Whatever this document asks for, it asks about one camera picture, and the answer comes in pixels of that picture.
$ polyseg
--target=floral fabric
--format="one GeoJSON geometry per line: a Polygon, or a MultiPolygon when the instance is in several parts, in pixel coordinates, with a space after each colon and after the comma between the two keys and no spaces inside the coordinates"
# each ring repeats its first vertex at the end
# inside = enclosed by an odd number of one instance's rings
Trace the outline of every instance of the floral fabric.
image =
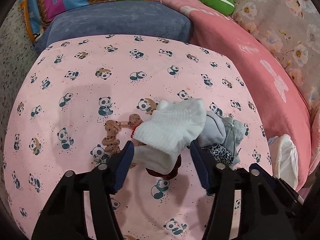
{"type": "Polygon", "coordinates": [[[314,119],[320,105],[320,15],[311,0],[235,0],[232,18],[280,62],[314,119]]]}

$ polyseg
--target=gray hoodie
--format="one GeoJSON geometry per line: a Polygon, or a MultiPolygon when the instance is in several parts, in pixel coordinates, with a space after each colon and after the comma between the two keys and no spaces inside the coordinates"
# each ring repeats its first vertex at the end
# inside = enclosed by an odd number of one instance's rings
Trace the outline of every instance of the gray hoodie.
{"type": "Polygon", "coordinates": [[[233,153],[235,157],[231,165],[232,168],[234,165],[240,162],[236,147],[241,143],[246,130],[243,123],[231,117],[222,118],[222,122],[226,130],[226,139],[222,145],[224,145],[231,153],[233,153]]]}

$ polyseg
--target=panda print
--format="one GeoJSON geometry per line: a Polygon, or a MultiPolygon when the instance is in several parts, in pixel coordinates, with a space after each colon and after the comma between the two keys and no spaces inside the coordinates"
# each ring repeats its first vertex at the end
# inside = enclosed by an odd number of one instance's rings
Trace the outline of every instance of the panda print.
{"type": "Polygon", "coordinates": [[[146,111],[146,114],[152,114],[152,112],[157,108],[158,103],[155,103],[150,98],[141,98],[137,105],[137,108],[141,111],[146,111]]]}
{"type": "Polygon", "coordinates": [[[62,58],[63,58],[63,54],[62,55],[58,55],[56,60],[54,61],[54,63],[58,64],[58,63],[62,62],[62,58]]]}
{"type": "Polygon", "coordinates": [[[100,77],[103,80],[107,80],[108,77],[112,75],[111,70],[107,68],[100,68],[99,70],[96,71],[96,77],[100,77]]]}
{"type": "Polygon", "coordinates": [[[233,100],[230,100],[230,104],[232,107],[238,109],[239,111],[241,111],[241,105],[239,102],[236,102],[236,101],[233,101],[233,100]]]}
{"type": "Polygon", "coordinates": [[[12,178],[13,178],[13,183],[16,186],[16,189],[19,189],[20,188],[20,182],[19,182],[19,180],[17,178],[17,175],[16,175],[15,171],[13,171],[13,173],[12,173],[12,178]]]}
{"type": "Polygon", "coordinates": [[[111,97],[103,97],[99,98],[99,115],[102,116],[108,116],[113,114],[113,110],[111,110],[112,103],[111,103],[111,97]]]}
{"type": "Polygon", "coordinates": [[[249,108],[250,108],[252,111],[256,112],[256,107],[254,106],[253,103],[251,103],[250,101],[248,101],[248,106],[249,106],[249,108]]]}
{"type": "Polygon", "coordinates": [[[216,68],[217,66],[219,66],[217,63],[215,62],[210,62],[210,65],[213,67],[213,68],[216,68]]]}
{"type": "Polygon", "coordinates": [[[28,216],[28,214],[26,213],[26,211],[24,210],[24,208],[20,207],[19,210],[20,210],[20,214],[22,215],[22,217],[25,218],[25,217],[28,216]]]}
{"type": "Polygon", "coordinates": [[[24,103],[20,102],[20,104],[18,105],[18,108],[17,108],[17,112],[19,115],[22,114],[23,109],[24,109],[24,103]]]}
{"type": "Polygon", "coordinates": [[[187,228],[186,224],[179,224],[174,218],[171,218],[169,222],[167,222],[164,226],[167,230],[172,231],[174,235],[179,235],[183,232],[184,229],[187,228]]]}
{"type": "Polygon", "coordinates": [[[104,47],[104,48],[107,50],[107,52],[116,52],[118,50],[118,48],[115,48],[112,45],[109,45],[109,46],[104,47]]]}
{"type": "Polygon", "coordinates": [[[238,208],[240,208],[241,207],[241,199],[237,199],[236,201],[235,201],[235,209],[238,209],[238,208]]]}
{"type": "Polygon", "coordinates": [[[112,209],[116,210],[117,208],[120,207],[120,202],[115,200],[114,198],[110,198],[111,204],[112,204],[112,209]]]}
{"type": "Polygon", "coordinates": [[[62,128],[58,133],[57,136],[59,140],[61,141],[62,149],[69,149],[71,145],[73,145],[74,140],[71,137],[68,137],[68,132],[66,131],[66,128],[62,128]]]}
{"type": "Polygon", "coordinates": [[[168,190],[170,181],[160,179],[156,185],[151,188],[151,195],[155,199],[160,199],[164,196],[164,192],[168,190]]]}
{"type": "Polygon", "coordinates": [[[35,106],[31,111],[31,117],[35,117],[37,114],[41,112],[41,106],[35,106]]]}
{"type": "Polygon", "coordinates": [[[39,155],[41,150],[41,143],[37,138],[32,138],[29,144],[29,148],[32,150],[34,155],[39,155]]]}
{"type": "Polygon", "coordinates": [[[16,150],[16,151],[18,151],[19,150],[19,143],[20,143],[20,140],[19,140],[19,135],[20,134],[16,134],[15,136],[14,136],[14,145],[13,145],[13,148],[16,150]]]}
{"type": "Polygon", "coordinates": [[[31,81],[30,81],[30,83],[33,84],[34,82],[36,82],[36,80],[37,80],[37,74],[34,73],[33,75],[31,75],[31,81]]]}
{"type": "Polygon", "coordinates": [[[97,146],[92,149],[90,154],[94,158],[94,162],[97,164],[107,163],[107,161],[110,159],[110,156],[104,152],[104,149],[100,144],[97,144],[97,146]]]}
{"type": "Polygon", "coordinates": [[[52,47],[53,47],[53,46],[48,46],[48,47],[46,47],[44,50],[50,50],[50,49],[52,49],[52,47]]]}
{"type": "Polygon", "coordinates": [[[207,51],[206,49],[200,47],[201,51],[203,51],[205,54],[209,54],[209,51],[207,51]]]}
{"type": "Polygon", "coordinates": [[[143,38],[142,38],[142,36],[138,36],[137,35],[137,36],[134,37],[134,40],[135,41],[143,41],[143,38]]]}
{"type": "Polygon", "coordinates": [[[168,44],[168,43],[170,43],[170,41],[169,41],[169,40],[167,40],[167,39],[163,39],[163,38],[158,38],[158,39],[157,39],[157,41],[162,42],[162,43],[164,43],[164,44],[168,44]]]}
{"type": "Polygon", "coordinates": [[[82,51],[82,52],[78,52],[77,55],[75,55],[75,58],[78,58],[78,59],[84,59],[85,57],[87,57],[89,54],[82,51]]]}
{"type": "Polygon", "coordinates": [[[266,133],[265,133],[264,128],[263,128],[262,125],[260,126],[260,130],[261,130],[261,132],[262,132],[262,136],[265,137],[265,136],[266,136],[266,133]]]}
{"type": "Polygon", "coordinates": [[[223,115],[222,110],[221,110],[220,108],[218,108],[217,105],[216,105],[214,102],[211,103],[211,105],[209,106],[209,108],[210,108],[212,111],[214,111],[214,113],[215,113],[217,116],[222,117],[222,115],[223,115]]]}
{"type": "Polygon", "coordinates": [[[50,86],[51,82],[49,81],[49,77],[46,77],[44,80],[41,81],[41,88],[42,90],[47,89],[50,86]]]}
{"type": "Polygon", "coordinates": [[[202,77],[203,82],[204,82],[205,85],[207,85],[209,87],[211,87],[213,85],[212,82],[211,82],[211,79],[208,77],[207,74],[201,74],[201,77],[202,77]]]}
{"type": "Polygon", "coordinates": [[[143,53],[138,51],[137,49],[133,49],[130,51],[131,56],[134,56],[135,58],[142,58],[143,57],[143,53]]]}
{"type": "Polygon", "coordinates": [[[159,49],[159,53],[165,54],[165,55],[167,55],[168,57],[172,57],[172,55],[173,55],[172,51],[170,51],[170,50],[165,50],[165,49],[159,49]]]}
{"type": "Polygon", "coordinates": [[[232,84],[231,82],[229,82],[228,80],[226,80],[225,78],[222,79],[222,84],[227,86],[228,88],[232,88],[232,84]]]}
{"type": "Polygon", "coordinates": [[[240,78],[236,78],[236,80],[238,81],[238,83],[240,84],[240,86],[244,87],[244,83],[240,80],[240,78]]]}
{"type": "Polygon", "coordinates": [[[68,73],[64,77],[69,78],[71,80],[76,80],[78,76],[79,76],[78,71],[68,71],[68,73]]]}
{"type": "Polygon", "coordinates": [[[45,57],[43,57],[38,63],[37,65],[39,65],[42,61],[44,61],[45,57]]]}
{"type": "Polygon", "coordinates": [[[79,45],[86,44],[88,42],[89,42],[89,40],[84,40],[84,41],[79,42],[79,45]]]}
{"type": "Polygon", "coordinates": [[[247,123],[244,124],[244,128],[245,128],[245,133],[244,135],[245,136],[248,136],[249,135],[249,125],[247,123]]]}
{"type": "Polygon", "coordinates": [[[184,90],[181,90],[177,95],[183,100],[188,100],[188,99],[192,98],[184,90]]]}
{"type": "Polygon", "coordinates": [[[130,74],[130,79],[133,81],[139,81],[140,79],[143,79],[146,76],[147,76],[147,74],[144,73],[143,71],[133,72],[130,74]]]}
{"type": "Polygon", "coordinates": [[[70,44],[70,42],[66,41],[66,42],[64,42],[64,43],[61,44],[61,47],[66,47],[66,46],[68,46],[69,44],[70,44]]]}
{"type": "Polygon", "coordinates": [[[257,163],[261,160],[261,154],[258,154],[256,150],[253,150],[252,157],[255,158],[257,163]]]}
{"type": "Polygon", "coordinates": [[[40,181],[39,179],[35,179],[31,173],[29,174],[29,184],[31,184],[31,186],[33,186],[38,193],[40,192],[40,181]]]}
{"type": "Polygon", "coordinates": [[[271,165],[271,156],[270,156],[270,153],[267,153],[267,161],[268,161],[269,165],[271,165]]]}
{"type": "Polygon", "coordinates": [[[192,56],[191,54],[187,54],[187,58],[193,60],[194,62],[199,62],[196,56],[192,56]]]}
{"type": "Polygon", "coordinates": [[[59,106],[64,107],[73,97],[73,94],[66,93],[62,98],[60,98],[59,106]]]}
{"type": "Polygon", "coordinates": [[[24,228],[22,227],[22,225],[20,224],[20,222],[17,220],[18,223],[18,227],[20,228],[21,232],[26,234],[26,232],[24,231],[24,228]]]}
{"type": "Polygon", "coordinates": [[[179,67],[172,65],[171,67],[168,68],[168,73],[172,76],[178,74],[179,67]]]}

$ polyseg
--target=white towel sock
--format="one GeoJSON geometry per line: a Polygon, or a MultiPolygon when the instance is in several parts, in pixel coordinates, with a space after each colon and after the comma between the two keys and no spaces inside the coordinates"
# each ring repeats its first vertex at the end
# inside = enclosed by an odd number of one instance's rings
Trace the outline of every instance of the white towel sock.
{"type": "MultiPolygon", "coordinates": [[[[206,110],[201,98],[173,103],[161,100],[157,109],[153,111],[151,119],[136,128],[133,138],[168,154],[172,170],[180,152],[202,132],[205,119],[206,110]]],[[[163,166],[169,165],[169,159],[165,157],[160,159],[166,160],[162,163],[163,166]]],[[[153,168],[149,169],[166,174],[153,168]]]]}
{"type": "Polygon", "coordinates": [[[134,148],[133,163],[143,165],[147,169],[169,174],[177,160],[172,160],[172,156],[162,151],[152,148],[149,145],[136,146],[134,148]]]}

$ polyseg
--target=blue gripper pad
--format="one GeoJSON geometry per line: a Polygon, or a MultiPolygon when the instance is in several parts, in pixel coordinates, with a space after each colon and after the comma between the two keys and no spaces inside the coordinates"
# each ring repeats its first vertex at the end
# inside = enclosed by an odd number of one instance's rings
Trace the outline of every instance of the blue gripper pad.
{"type": "Polygon", "coordinates": [[[127,141],[120,155],[122,156],[115,170],[115,178],[113,184],[113,189],[115,193],[117,193],[118,190],[120,190],[123,187],[124,180],[128,174],[133,159],[134,145],[132,141],[127,141]]]}
{"type": "Polygon", "coordinates": [[[196,167],[196,171],[198,174],[198,177],[200,179],[201,186],[204,189],[210,188],[210,173],[207,169],[207,166],[204,163],[204,159],[202,156],[202,151],[200,152],[198,150],[198,147],[196,146],[196,141],[192,141],[190,144],[190,153],[192,157],[192,161],[196,167]]]}

